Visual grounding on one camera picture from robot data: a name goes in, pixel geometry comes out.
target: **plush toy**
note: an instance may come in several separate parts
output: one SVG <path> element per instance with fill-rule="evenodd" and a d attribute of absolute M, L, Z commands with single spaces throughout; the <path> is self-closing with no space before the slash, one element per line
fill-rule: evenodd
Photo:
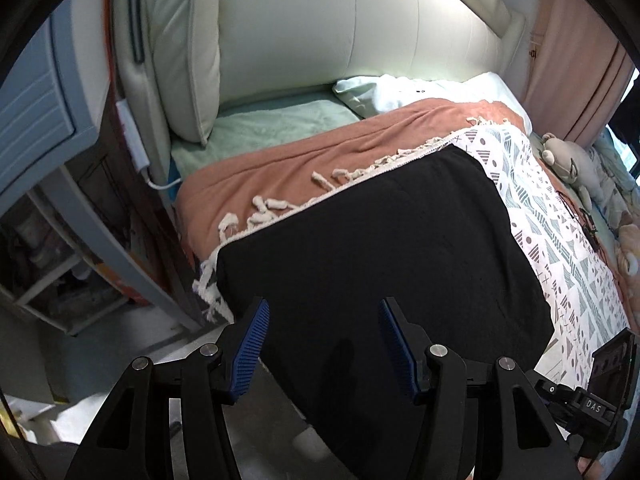
<path fill-rule="evenodd" d="M 622 213 L 618 229 L 619 245 L 616 245 L 616 257 L 618 269 L 628 289 L 631 310 L 636 322 L 640 323 L 640 272 L 638 269 L 640 228 L 633 221 L 634 219 L 629 213 Z"/>
<path fill-rule="evenodd" d="M 575 189 L 584 208 L 591 211 L 591 200 L 600 204 L 604 200 L 604 194 L 600 188 L 598 173 L 587 152 L 574 142 L 560 140 L 553 134 L 545 134 L 542 142 L 545 148 L 542 160 L 562 181 Z"/>

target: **tiled floor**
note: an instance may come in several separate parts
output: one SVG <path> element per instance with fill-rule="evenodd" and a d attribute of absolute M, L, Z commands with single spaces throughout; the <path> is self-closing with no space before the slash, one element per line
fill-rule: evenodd
<path fill-rule="evenodd" d="M 41 345 L 52 386 L 70 401 L 47 414 L 61 440 L 79 443 L 108 391 L 122 371 L 140 355 L 154 362 L 187 356 L 215 341 L 222 328 L 190 335 L 155 307 L 125 307 L 71 338 L 43 329 Z M 170 405 L 179 419 L 179 403 Z M 312 460 L 292 441 L 308 428 L 271 375 L 256 368 L 249 393 L 225 408 L 232 447 L 243 479 L 293 480 L 353 478 L 331 454 Z M 321 441 L 316 447 L 322 447 Z M 172 439 L 176 480 L 188 478 L 182 435 Z"/>

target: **bed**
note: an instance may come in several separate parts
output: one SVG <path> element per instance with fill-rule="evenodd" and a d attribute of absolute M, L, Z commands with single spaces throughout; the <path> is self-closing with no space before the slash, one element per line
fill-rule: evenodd
<path fill-rule="evenodd" d="M 591 353 L 628 326 L 526 113 L 508 89 L 495 95 L 524 29 L 500 0 L 113 10 L 152 178 L 184 180 L 164 199 L 202 262 L 194 290 L 229 321 L 253 294 L 270 300 L 264 365 L 357 476 L 404 478 L 422 413 L 375 337 L 383 296 L 464 357 L 508 354 L 569 386 L 586 385 Z M 404 87 L 382 109 L 371 78 L 386 75 Z"/>

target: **white pillow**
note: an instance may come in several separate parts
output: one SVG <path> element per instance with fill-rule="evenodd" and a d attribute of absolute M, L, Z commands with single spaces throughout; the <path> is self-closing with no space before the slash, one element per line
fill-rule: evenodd
<path fill-rule="evenodd" d="M 500 76 L 486 72 L 469 81 L 423 81 L 385 74 L 380 77 L 357 76 L 334 85 L 334 93 L 351 110 L 364 118 L 383 114 L 421 99 L 441 98 L 454 103 L 485 100 L 507 105 L 524 120 L 525 133 L 533 131 L 531 120 Z"/>

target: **silver bolt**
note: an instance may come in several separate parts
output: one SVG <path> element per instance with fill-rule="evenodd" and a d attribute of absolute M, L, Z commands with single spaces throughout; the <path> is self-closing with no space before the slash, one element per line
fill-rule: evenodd
<path fill-rule="evenodd" d="M 206 343 L 200 347 L 200 353 L 206 357 L 211 357 L 218 353 L 218 345 L 214 343 Z"/>
<path fill-rule="evenodd" d="M 516 367 L 516 362 L 510 357 L 501 357 L 498 364 L 503 370 L 513 370 Z"/>
<path fill-rule="evenodd" d="M 436 357 L 444 357 L 447 355 L 447 347 L 444 345 L 431 345 L 429 348 L 429 352 L 431 352 Z"/>
<path fill-rule="evenodd" d="M 149 359 L 147 359 L 146 357 L 136 357 L 135 359 L 133 359 L 133 362 L 131 363 L 131 367 L 134 370 L 144 370 L 149 364 Z"/>

